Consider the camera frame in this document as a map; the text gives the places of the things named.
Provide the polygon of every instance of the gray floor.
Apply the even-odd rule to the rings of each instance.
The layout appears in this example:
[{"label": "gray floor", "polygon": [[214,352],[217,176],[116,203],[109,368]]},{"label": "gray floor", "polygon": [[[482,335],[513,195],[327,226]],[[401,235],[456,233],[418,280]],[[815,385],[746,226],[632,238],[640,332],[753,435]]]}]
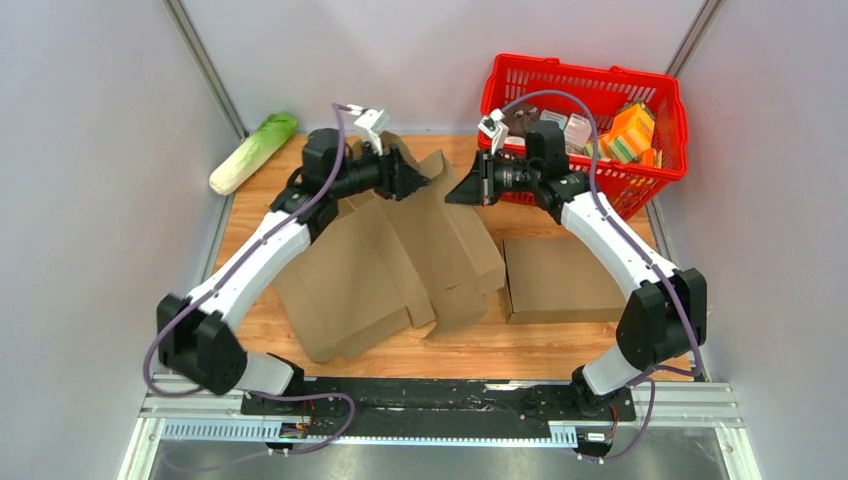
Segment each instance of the gray floor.
[{"label": "gray floor", "polygon": [[[635,429],[619,429],[616,450]],[[164,442],[159,450],[182,467],[219,465],[263,450],[255,443]],[[283,458],[263,456],[202,474],[178,473],[157,461],[152,479],[416,480],[416,479],[726,479],[711,429],[657,428],[626,459],[606,465],[578,461],[573,454],[548,448],[473,448],[333,445]]]}]

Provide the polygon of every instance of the black metal plate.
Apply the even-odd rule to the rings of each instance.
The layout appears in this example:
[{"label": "black metal plate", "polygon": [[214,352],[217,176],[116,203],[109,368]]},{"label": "black metal plate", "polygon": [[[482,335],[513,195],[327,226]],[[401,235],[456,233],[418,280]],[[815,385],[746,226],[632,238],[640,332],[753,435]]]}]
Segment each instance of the black metal plate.
[{"label": "black metal plate", "polygon": [[[304,394],[350,395],[356,416],[346,434],[357,436],[548,438],[551,420],[612,420],[609,409],[595,418],[579,415],[567,399],[568,385],[487,388],[507,384],[506,380],[318,377],[304,382]],[[636,419],[629,390],[612,403],[621,421]],[[299,415],[302,411],[301,403],[256,397],[245,398],[241,408],[245,415]],[[347,403],[341,399],[316,401],[310,434],[334,433],[347,413]]]}]

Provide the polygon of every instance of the brown cardboard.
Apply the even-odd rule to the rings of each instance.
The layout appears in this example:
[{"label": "brown cardboard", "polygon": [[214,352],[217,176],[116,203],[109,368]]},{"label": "brown cardboard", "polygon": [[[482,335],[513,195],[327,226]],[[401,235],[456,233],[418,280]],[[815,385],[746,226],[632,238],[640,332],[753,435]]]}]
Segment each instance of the brown cardboard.
[{"label": "brown cardboard", "polygon": [[435,317],[427,291],[380,205],[336,219],[272,282],[315,362],[353,358]]},{"label": "brown cardboard", "polygon": [[472,326],[486,294],[504,284],[503,259],[474,208],[444,202],[458,179],[442,152],[419,164],[397,136],[383,141],[431,185],[401,202],[371,192],[340,202],[336,220],[272,282],[315,362],[353,358],[434,318],[430,335]]},{"label": "brown cardboard", "polygon": [[576,237],[503,241],[507,323],[617,322],[626,303],[600,261]]}]

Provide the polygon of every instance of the wooden table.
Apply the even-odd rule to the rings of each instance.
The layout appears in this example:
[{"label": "wooden table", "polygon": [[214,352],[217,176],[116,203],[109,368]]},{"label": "wooden table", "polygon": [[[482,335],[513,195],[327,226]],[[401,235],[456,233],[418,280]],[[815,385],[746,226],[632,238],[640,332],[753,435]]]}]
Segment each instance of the wooden table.
[{"label": "wooden table", "polygon": [[[232,256],[256,229],[268,205],[301,163],[305,136],[293,138],[238,190],[224,233],[217,266]],[[443,149],[460,178],[477,149],[475,136],[418,135],[404,141],[415,158]],[[570,235],[538,208],[501,202],[480,208],[480,215],[499,241],[505,237]],[[644,214],[630,220],[633,229],[653,245]],[[614,343],[614,323],[507,325],[497,295],[489,296],[489,312],[479,325],[436,340],[423,340],[432,328],[407,328],[354,360],[311,362],[297,340],[277,294],[266,290],[253,305],[237,336],[245,348],[271,352],[303,367],[307,375],[399,376],[440,378],[570,379],[571,372]],[[671,365],[685,368],[678,358]],[[660,372],[657,379],[680,380]]]}]

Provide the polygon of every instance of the red basket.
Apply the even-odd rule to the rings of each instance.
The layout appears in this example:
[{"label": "red basket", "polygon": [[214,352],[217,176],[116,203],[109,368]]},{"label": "red basket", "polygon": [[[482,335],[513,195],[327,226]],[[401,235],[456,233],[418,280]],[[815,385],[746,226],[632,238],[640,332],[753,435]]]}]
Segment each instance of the red basket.
[{"label": "red basket", "polygon": [[[662,151],[662,168],[598,163],[598,187],[622,218],[633,216],[668,182],[680,180],[686,174],[686,112],[674,77],[619,67],[609,70],[575,67],[560,63],[556,58],[500,54],[495,57],[492,75],[486,81],[480,113],[488,115],[522,95],[548,89],[563,90],[582,100],[595,116],[600,132],[608,130],[621,107],[636,98],[643,99],[656,116],[653,147]],[[583,113],[570,100],[556,95],[535,97],[530,103],[559,113]],[[492,141],[482,132],[478,134],[477,143],[481,148],[492,146]],[[525,154],[520,145],[505,148]],[[589,172],[589,157],[569,155],[569,159],[572,170]],[[532,193],[506,194],[502,198],[535,205]]]}]

